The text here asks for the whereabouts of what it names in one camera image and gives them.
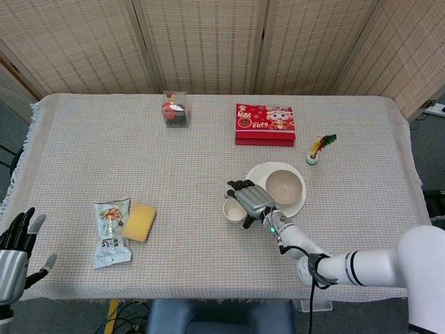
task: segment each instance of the tablecloth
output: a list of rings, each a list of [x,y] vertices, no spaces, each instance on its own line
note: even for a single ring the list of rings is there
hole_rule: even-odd
[[[298,299],[310,288],[259,224],[224,219],[228,180],[266,161],[300,171],[307,200],[292,220],[334,254],[395,248],[406,229],[429,224],[408,123],[383,97],[189,95],[190,125],[165,128],[161,95],[54,94],[33,105],[24,153],[1,208],[1,226],[29,207],[46,214],[31,258],[52,272],[23,299]],[[293,148],[234,144],[237,102],[291,106]],[[317,136],[337,134],[315,166]],[[148,241],[132,260],[94,270],[94,200],[130,196],[157,208]],[[334,286],[316,298],[373,301],[403,288]]]

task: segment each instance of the snack bag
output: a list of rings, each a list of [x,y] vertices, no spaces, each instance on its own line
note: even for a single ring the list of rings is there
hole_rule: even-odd
[[[94,202],[99,242],[93,257],[95,269],[131,259],[128,240],[122,236],[122,230],[128,220],[130,199],[124,198],[113,202]]]

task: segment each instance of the green feather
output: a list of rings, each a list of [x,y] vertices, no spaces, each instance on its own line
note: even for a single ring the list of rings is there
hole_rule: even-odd
[[[325,148],[326,146],[332,144],[336,140],[337,140],[336,134],[331,134],[330,136],[325,136],[324,141],[323,141],[323,147]]]

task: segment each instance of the power strip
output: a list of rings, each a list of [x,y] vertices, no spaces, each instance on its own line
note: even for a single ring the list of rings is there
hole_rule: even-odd
[[[445,104],[436,103],[434,106],[425,109],[424,113],[445,117]]]

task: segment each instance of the robot finger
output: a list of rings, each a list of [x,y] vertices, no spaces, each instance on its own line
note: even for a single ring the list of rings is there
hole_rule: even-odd
[[[56,260],[57,260],[57,254],[51,254],[48,257],[48,260],[46,261],[44,266],[40,269],[38,273],[33,273],[32,275],[26,278],[24,289],[29,289],[33,284],[37,283],[39,280],[48,275],[48,273],[51,271],[52,267],[56,263]]]
[[[41,214],[37,217],[31,226],[28,229],[28,235],[26,236],[22,250],[28,253],[28,258],[31,257],[31,253],[34,248],[35,240],[37,239],[37,233],[39,233],[40,228],[42,227],[43,222],[46,219],[46,215]]]
[[[227,195],[229,195],[230,197],[232,197],[232,198],[235,198],[236,199],[236,197],[235,197],[235,191],[234,190],[227,190]]]
[[[31,220],[31,217],[33,216],[34,212],[35,212],[35,209],[33,207],[30,208],[27,211],[27,213],[25,213],[22,221],[20,221],[20,223],[18,224],[15,232],[13,232],[13,236],[14,236],[13,240],[14,241],[11,246],[12,249],[18,250],[18,251],[21,251],[23,249],[24,241],[28,234],[29,221]]]
[[[254,186],[255,185],[255,183],[253,183],[250,180],[244,180],[244,183],[247,184],[247,186]]]
[[[228,185],[230,185],[233,189],[235,190],[241,190],[243,188],[243,181],[239,180],[239,181],[228,181]]]
[[[252,223],[254,221],[255,221],[255,218],[253,218],[251,216],[247,216],[243,223],[243,229],[247,230],[252,225]]]
[[[19,213],[13,220],[13,222],[9,225],[9,228],[3,233],[2,240],[0,244],[0,249],[10,249],[10,247],[13,244],[15,231],[17,229],[17,226],[20,224],[20,222],[23,220],[24,213]]]

